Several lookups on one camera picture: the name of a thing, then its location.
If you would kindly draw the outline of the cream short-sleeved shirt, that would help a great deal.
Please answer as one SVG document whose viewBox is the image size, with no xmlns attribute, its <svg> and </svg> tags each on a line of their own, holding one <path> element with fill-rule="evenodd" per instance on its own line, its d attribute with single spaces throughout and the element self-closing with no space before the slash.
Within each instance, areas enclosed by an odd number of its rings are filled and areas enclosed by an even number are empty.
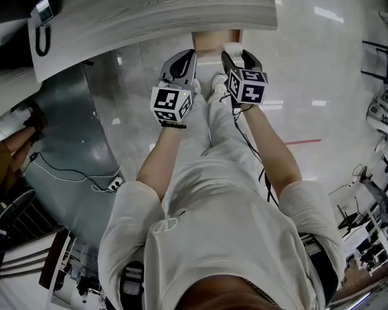
<svg viewBox="0 0 388 310">
<path fill-rule="evenodd" d="M 342 280 L 345 259 L 321 186 L 298 181 L 274 207 L 258 192 L 226 187 L 176 211 L 139 181 L 123 184 L 100 244 L 100 284 L 116 308 L 125 266 L 144 264 L 145 310 L 175 310 L 211 275 L 244 278 L 286 310 L 323 310 L 327 279 Z"/>
</svg>

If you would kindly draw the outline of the person's left forearm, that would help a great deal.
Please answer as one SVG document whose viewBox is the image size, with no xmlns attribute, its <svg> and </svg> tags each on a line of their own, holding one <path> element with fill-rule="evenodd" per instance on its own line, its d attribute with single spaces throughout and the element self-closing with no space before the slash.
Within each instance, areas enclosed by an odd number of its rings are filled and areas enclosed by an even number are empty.
<svg viewBox="0 0 388 310">
<path fill-rule="evenodd" d="M 160 202 L 164 199 L 169 187 L 178 148 L 182 140 L 185 125 L 179 125 L 168 121 L 161 123 L 162 130 L 139 170 L 136 180 L 152 188 Z"/>
</svg>

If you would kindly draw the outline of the grey wooden desk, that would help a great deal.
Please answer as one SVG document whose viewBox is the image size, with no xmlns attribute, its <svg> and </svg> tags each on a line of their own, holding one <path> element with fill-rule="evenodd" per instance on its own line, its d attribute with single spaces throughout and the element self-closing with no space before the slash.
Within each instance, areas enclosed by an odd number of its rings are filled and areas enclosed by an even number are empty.
<svg viewBox="0 0 388 310">
<path fill-rule="evenodd" d="M 275 0 L 61 0 L 47 55 L 32 54 L 38 82 L 105 52 L 189 32 L 275 30 Z"/>
</svg>

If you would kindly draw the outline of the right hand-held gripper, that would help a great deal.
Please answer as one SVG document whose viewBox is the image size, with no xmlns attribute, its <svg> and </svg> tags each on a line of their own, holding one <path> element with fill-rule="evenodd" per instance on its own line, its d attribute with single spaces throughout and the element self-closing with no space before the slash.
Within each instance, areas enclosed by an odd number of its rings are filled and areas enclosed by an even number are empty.
<svg viewBox="0 0 388 310">
<path fill-rule="evenodd" d="M 244 68 L 238 68 L 226 51 L 221 52 L 224 73 L 228 76 L 227 90 L 238 104 L 261 105 L 268 87 L 267 75 L 261 62 L 249 51 L 242 51 Z"/>
</svg>

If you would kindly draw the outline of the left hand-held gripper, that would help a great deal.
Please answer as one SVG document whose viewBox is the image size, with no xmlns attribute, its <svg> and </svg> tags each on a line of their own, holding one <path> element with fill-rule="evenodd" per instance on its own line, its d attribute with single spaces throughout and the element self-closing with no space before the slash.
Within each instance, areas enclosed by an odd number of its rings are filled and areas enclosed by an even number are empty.
<svg viewBox="0 0 388 310">
<path fill-rule="evenodd" d="M 196 67 L 197 53 L 193 49 L 181 51 L 163 64 L 150 102 L 151 112 L 159 122 L 181 123 L 187 115 L 194 99 Z"/>
</svg>

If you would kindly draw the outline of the person's right forearm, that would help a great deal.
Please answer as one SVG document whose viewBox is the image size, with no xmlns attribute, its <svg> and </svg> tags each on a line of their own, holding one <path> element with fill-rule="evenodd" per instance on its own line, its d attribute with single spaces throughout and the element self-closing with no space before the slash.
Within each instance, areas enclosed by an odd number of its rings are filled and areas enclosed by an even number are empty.
<svg viewBox="0 0 388 310">
<path fill-rule="evenodd" d="M 244 117 L 257 146 L 259 157 L 276 196 L 291 183 L 302 181 L 297 162 L 257 105 L 242 104 Z"/>
</svg>

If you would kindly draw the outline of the light grey trousers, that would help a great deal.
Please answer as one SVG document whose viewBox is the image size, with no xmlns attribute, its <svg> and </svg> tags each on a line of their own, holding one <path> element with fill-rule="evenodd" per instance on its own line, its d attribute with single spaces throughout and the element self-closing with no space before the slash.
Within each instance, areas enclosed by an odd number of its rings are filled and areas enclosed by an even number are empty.
<svg viewBox="0 0 388 310">
<path fill-rule="evenodd" d="M 197 95 L 184 123 L 187 129 L 165 197 L 170 211 L 226 187 L 259 192 L 256 159 L 235 127 L 227 99 L 208 103 Z"/>
</svg>

